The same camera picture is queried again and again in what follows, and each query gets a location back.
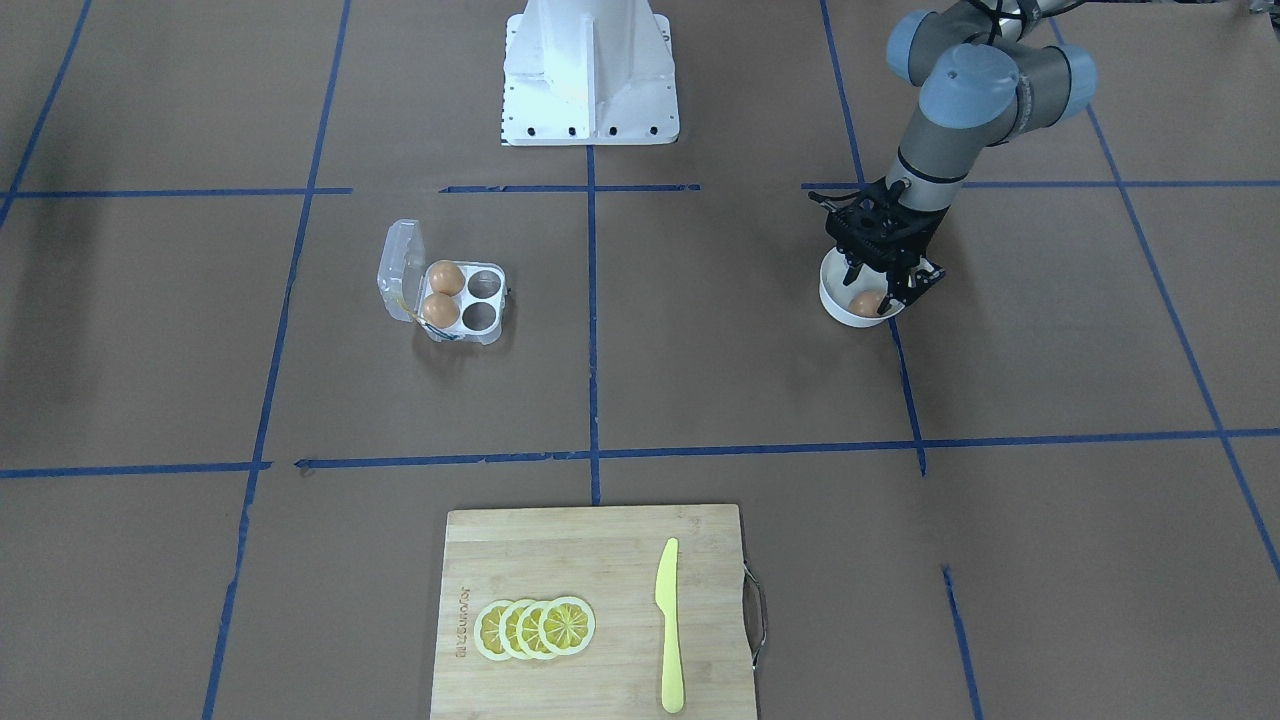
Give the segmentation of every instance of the cutting board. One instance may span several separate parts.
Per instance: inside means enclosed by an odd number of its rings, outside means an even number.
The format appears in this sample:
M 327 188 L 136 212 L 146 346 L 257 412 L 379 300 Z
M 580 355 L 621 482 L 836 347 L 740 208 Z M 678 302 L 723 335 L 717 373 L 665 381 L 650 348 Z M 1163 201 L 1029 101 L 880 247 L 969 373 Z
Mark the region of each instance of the cutting board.
M 680 539 L 685 670 L 677 717 L 755 720 L 736 505 L 449 512 L 431 720 L 673 717 L 659 697 L 663 618 L 653 601 L 671 537 Z M 476 652 L 475 619 L 485 605 L 564 594 L 595 611 L 595 637 L 582 652 L 504 662 Z

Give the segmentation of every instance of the yellow lemon slice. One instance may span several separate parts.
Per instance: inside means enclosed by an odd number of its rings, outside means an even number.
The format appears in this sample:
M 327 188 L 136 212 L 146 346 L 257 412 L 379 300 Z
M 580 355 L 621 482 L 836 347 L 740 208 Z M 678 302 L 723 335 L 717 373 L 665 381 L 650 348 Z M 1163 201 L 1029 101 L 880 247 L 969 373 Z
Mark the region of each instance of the yellow lemon slice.
M 502 611 L 511 606 L 509 600 L 495 600 L 486 605 L 480 615 L 476 616 L 476 625 L 471 630 L 472 639 L 475 641 L 476 650 L 480 655 L 493 660 L 494 662 L 502 662 L 503 660 L 511 660 L 511 655 L 502 650 Z
M 564 596 L 549 601 L 538 624 L 538 638 L 556 655 L 577 655 L 594 635 L 595 612 L 580 597 Z
M 541 624 L 543 612 L 547 610 L 549 602 L 534 602 L 520 611 L 520 619 L 516 620 L 516 641 L 520 650 L 525 652 L 529 657 L 535 657 L 538 660 L 550 660 L 556 657 L 545 644 L 538 633 L 538 628 Z
M 532 605 L 534 601 L 530 598 L 517 600 L 507 606 L 498 618 L 498 626 L 502 628 L 502 634 L 498 635 L 498 642 L 502 643 L 502 650 L 507 655 L 515 657 L 516 660 L 529 660 L 529 653 L 520 650 L 520 614 Z

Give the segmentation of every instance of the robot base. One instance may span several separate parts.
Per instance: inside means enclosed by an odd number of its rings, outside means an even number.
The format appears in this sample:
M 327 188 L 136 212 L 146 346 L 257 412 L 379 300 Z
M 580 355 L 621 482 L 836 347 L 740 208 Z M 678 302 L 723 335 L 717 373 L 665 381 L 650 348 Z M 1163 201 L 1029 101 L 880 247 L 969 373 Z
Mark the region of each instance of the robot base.
M 530 0 L 507 20 L 503 145 L 680 136 L 671 23 L 648 0 Z

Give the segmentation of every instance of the brown egg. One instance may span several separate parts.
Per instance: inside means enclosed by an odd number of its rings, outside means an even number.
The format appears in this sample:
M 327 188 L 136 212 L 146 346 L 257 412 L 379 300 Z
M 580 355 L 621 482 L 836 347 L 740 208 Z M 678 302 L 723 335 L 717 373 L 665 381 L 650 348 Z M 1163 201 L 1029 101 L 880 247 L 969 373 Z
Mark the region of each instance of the brown egg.
M 884 300 L 882 290 L 864 290 L 849 304 L 849 311 L 861 318 L 879 318 L 879 304 Z
M 447 295 L 433 292 L 422 301 L 422 319 L 438 328 L 447 328 L 458 322 L 458 304 Z
M 462 292 L 465 281 L 462 270 L 457 265 L 448 260 L 440 260 L 426 269 L 426 282 L 431 284 L 431 292 L 453 296 Z

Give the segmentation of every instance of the egg carton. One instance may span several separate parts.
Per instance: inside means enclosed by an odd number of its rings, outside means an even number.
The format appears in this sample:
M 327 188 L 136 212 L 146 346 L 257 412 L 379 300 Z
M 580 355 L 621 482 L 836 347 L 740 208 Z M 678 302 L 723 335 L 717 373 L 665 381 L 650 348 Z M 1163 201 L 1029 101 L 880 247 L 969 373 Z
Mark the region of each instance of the egg carton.
M 436 261 L 426 260 L 426 243 L 417 220 L 392 224 L 378 270 L 378 290 L 387 313 L 403 323 L 416 323 L 436 342 L 495 342 L 502 337 L 502 316 L 507 307 L 507 273 L 493 263 L 451 260 L 462 270 L 462 291 L 451 297 L 458 306 L 458 319 L 436 327 L 421 314 L 422 301 L 431 295 L 428 272 Z

